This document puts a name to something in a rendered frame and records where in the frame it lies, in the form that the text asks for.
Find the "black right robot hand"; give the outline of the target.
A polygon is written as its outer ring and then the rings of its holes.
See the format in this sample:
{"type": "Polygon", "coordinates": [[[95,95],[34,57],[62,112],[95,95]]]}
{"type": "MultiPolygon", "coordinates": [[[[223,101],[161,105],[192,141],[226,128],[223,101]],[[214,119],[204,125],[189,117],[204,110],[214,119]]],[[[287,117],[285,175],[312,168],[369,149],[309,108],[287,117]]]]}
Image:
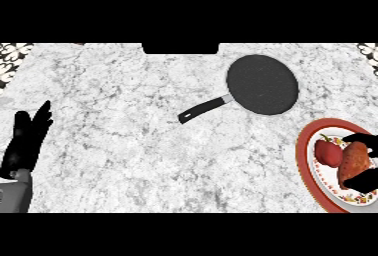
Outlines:
{"type": "MultiPolygon", "coordinates": [[[[378,158],[378,135],[356,133],[344,137],[343,140],[350,143],[359,142],[371,149],[366,155],[371,158],[378,158]]],[[[378,189],[378,168],[365,168],[357,175],[344,179],[341,185],[360,193],[368,193],[378,189]]]]}

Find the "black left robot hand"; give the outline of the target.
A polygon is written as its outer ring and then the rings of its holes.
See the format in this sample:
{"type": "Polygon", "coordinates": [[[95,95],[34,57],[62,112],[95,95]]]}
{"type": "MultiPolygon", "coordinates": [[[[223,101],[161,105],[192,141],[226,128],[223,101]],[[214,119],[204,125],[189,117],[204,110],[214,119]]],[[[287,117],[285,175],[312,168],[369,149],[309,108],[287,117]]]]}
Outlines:
{"type": "Polygon", "coordinates": [[[42,144],[52,124],[50,101],[44,102],[34,117],[27,111],[16,112],[13,137],[0,164],[0,178],[13,180],[13,171],[19,169],[34,170],[42,144]]]}

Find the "red-rimmed patterned plate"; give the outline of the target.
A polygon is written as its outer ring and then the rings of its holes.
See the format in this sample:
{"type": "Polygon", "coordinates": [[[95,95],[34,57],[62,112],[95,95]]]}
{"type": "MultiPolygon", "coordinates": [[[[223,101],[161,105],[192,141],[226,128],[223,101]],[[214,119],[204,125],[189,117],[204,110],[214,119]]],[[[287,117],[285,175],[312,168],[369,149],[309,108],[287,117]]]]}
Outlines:
{"type": "Polygon", "coordinates": [[[328,212],[378,213],[378,200],[369,205],[350,205],[326,190],[325,185],[321,183],[321,179],[315,175],[316,168],[312,160],[312,157],[315,156],[313,146],[316,140],[321,138],[321,134],[344,137],[353,133],[368,134],[368,131],[355,123],[337,118],[318,119],[304,126],[295,142],[295,161],[298,172],[313,199],[328,212]]]}

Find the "orange sweet potato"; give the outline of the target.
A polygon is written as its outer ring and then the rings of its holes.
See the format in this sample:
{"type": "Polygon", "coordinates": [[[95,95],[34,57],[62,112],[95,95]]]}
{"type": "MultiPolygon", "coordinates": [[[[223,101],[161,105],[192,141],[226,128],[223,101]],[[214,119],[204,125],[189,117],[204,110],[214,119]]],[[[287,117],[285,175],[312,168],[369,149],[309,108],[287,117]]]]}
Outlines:
{"type": "Polygon", "coordinates": [[[368,147],[362,142],[355,141],[343,150],[343,162],[337,172],[338,185],[343,190],[347,190],[344,181],[357,176],[369,167],[368,147]]]}

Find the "black frying pan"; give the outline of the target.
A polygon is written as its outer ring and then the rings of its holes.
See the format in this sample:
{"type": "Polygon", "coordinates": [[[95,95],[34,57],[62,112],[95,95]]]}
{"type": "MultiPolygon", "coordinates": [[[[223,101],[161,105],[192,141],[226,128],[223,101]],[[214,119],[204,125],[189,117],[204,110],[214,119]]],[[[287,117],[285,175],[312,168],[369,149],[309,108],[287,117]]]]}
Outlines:
{"type": "Polygon", "coordinates": [[[194,106],[177,115],[185,124],[191,119],[235,101],[260,115],[279,115],[298,99],[298,81],[287,65],[266,55],[245,55],[231,64],[226,74],[229,93],[194,106]]]}

